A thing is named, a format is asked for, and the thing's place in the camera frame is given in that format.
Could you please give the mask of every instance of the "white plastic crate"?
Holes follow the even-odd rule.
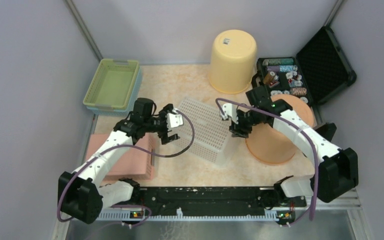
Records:
[[[222,121],[217,107],[188,97],[177,108],[190,118],[195,128],[195,141],[188,152],[220,167],[224,166],[240,143],[240,138],[232,137],[229,132],[231,121]],[[174,128],[173,132],[180,136],[173,144],[185,148],[191,142],[192,129],[187,121],[183,126]]]

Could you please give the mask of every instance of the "green plastic basket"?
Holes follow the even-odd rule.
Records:
[[[125,110],[139,71],[136,60],[104,58],[93,76],[83,104],[99,110]]]

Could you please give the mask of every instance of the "beige table surface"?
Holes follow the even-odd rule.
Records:
[[[208,81],[209,65],[145,65],[141,66],[143,81],[138,97],[152,99],[159,111],[166,104],[178,106],[183,98],[190,97],[216,106],[215,99],[222,97],[248,103],[245,92],[224,94],[211,87]],[[110,133],[122,117],[100,115],[94,133]],[[173,154],[179,148],[173,144],[161,145],[161,154]],[[219,187],[219,186],[271,186],[290,176],[314,174],[313,164],[301,152],[287,163],[277,166],[259,162],[250,154],[241,139],[229,163],[217,167],[213,163],[185,152],[174,158],[155,158],[156,175],[153,180],[138,181],[148,187]]]

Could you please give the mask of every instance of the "pink foam block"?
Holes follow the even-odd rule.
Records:
[[[92,134],[90,136],[85,161],[96,153],[109,136],[109,134]],[[155,149],[154,138],[147,133],[136,143],[136,146],[153,151]],[[154,167],[151,162],[152,156],[150,154],[131,148],[114,164],[104,181],[117,181],[120,178],[151,180],[154,177]]]

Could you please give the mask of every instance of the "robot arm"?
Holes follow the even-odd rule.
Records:
[[[313,129],[307,125],[292,107],[284,100],[272,102],[264,86],[256,87],[246,96],[249,103],[260,110],[280,116],[299,127],[299,130],[290,124],[272,116],[249,110],[244,112],[237,106],[226,103],[223,105],[221,116],[223,120],[231,119],[229,130],[233,137],[247,138],[252,131],[252,126],[269,124],[277,131],[288,137],[313,163],[314,155],[309,141],[301,134],[306,133],[316,147],[319,159],[318,193],[317,197],[329,203],[350,189],[358,185],[358,158],[351,148],[342,150],[334,145],[331,140],[332,132],[324,131],[325,127]],[[289,176],[274,185],[281,195],[287,198],[297,196],[312,196],[314,189],[314,176]]]
[[[74,179],[62,200],[61,211],[87,224],[98,217],[102,209],[130,200],[134,187],[125,180],[100,187],[107,173],[130,147],[135,145],[145,133],[157,133],[162,144],[179,139],[177,134],[168,136],[169,129],[183,124],[183,117],[176,114],[173,105],[166,105],[158,114],[153,115],[154,102],[147,98],[138,98],[126,119],[118,122],[105,143],[83,165],[72,173],[64,172],[58,180],[58,201],[63,189],[73,176],[85,168]]]

